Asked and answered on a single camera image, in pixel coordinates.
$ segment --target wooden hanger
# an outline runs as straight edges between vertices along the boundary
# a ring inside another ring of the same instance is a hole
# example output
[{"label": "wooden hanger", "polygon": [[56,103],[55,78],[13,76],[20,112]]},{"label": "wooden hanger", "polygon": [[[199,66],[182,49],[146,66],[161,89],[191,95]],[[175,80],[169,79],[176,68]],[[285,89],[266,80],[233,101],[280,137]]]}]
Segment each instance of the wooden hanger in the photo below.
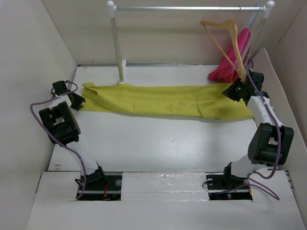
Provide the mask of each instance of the wooden hanger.
[{"label": "wooden hanger", "polygon": [[[239,45],[238,45],[238,28],[236,26],[235,21],[233,20],[227,20],[223,23],[215,23],[215,22],[210,22],[210,21],[201,21],[201,24],[206,28],[208,31],[209,35],[212,37],[213,41],[217,44],[218,48],[221,50],[222,54],[224,57],[227,59],[227,61],[230,63],[230,65],[235,69],[235,71],[239,74],[240,78],[242,79],[243,82],[246,80],[246,73],[243,65],[243,61],[241,58],[240,50],[239,50]],[[230,37],[231,37],[231,42],[235,50],[236,54],[236,60],[238,63],[239,70],[235,67],[233,62],[230,60],[228,55],[223,51],[221,48],[220,44],[218,44],[217,40],[214,38],[213,34],[210,32],[207,26],[213,26],[213,27],[219,27],[223,29],[228,29],[230,32]]]}]

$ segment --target folded fabric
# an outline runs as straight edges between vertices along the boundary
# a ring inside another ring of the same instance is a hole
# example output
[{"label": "folded fabric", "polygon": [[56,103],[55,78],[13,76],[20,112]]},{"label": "folded fabric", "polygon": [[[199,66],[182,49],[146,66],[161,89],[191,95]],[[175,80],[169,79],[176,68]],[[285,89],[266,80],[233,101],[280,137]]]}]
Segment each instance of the folded fabric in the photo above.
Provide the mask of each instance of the folded fabric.
[{"label": "folded fabric", "polygon": [[[250,30],[244,29],[239,35],[238,35],[238,47],[239,50],[242,52],[245,50],[248,42],[250,39]],[[235,64],[236,63],[236,55],[234,47],[231,46],[231,48],[226,52],[227,56],[230,58],[230,60]],[[211,81],[222,81],[222,82],[234,82],[239,77],[238,73],[234,71],[234,68],[230,65],[230,63],[227,61],[227,59],[223,56],[222,61],[218,68],[211,73],[209,73],[208,79]]]},{"label": "folded fabric", "polygon": [[235,102],[222,95],[229,83],[171,87],[95,86],[84,83],[83,86],[83,97],[86,99],[83,111],[200,116],[222,120],[252,118],[244,102]]}]

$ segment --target pink cloth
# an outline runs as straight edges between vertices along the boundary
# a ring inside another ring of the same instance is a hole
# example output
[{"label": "pink cloth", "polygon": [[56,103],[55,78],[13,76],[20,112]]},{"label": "pink cloth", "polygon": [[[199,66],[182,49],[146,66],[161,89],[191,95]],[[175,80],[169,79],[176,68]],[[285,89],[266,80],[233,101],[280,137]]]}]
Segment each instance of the pink cloth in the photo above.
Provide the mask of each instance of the pink cloth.
[{"label": "pink cloth", "polygon": [[[250,30],[248,28],[245,28],[239,35],[238,35],[238,46],[239,50],[242,52],[245,50],[248,42],[250,39]],[[233,64],[236,63],[236,54],[234,47],[231,46],[231,48],[226,52],[229,59],[232,60]],[[223,56],[222,61],[218,68],[211,73],[209,73],[208,79],[211,81],[221,81],[221,82],[234,82],[238,77],[238,73],[233,70],[234,68],[230,65],[230,63],[227,61],[227,59]]]}]

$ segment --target horizontal metal bar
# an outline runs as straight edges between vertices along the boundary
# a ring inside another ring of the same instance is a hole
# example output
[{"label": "horizontal metal bar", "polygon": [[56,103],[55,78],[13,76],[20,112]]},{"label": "horizontal metal bar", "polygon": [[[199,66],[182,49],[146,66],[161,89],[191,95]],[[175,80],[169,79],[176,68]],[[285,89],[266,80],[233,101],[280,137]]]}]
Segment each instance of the horizontal metal bar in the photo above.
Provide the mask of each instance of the horizontal metal bar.
[{"label": "horizontal metal bar", "polygon": [[116,6],[117,12],[128,12],[128,11],[197,11],[197,12],[263,12],[264,6],[261,7],[131,7],[131,6]]}]

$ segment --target yellow cloth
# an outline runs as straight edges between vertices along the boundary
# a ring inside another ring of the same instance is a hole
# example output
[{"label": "yellow cloth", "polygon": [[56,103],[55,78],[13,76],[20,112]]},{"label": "yellow cloth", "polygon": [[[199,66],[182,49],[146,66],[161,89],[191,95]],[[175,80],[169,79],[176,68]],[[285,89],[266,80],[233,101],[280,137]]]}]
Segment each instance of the yellow cloth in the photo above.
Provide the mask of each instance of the yellow cloth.
[{"label": "yellow cloth", "polygon": [[128,84],[95,86],[84,83],[84,111],[121,112],[139,115],[178,115],[218,118],[251,118],[244,102],[222,95],[230,83],[206,86],[138,87]]}]

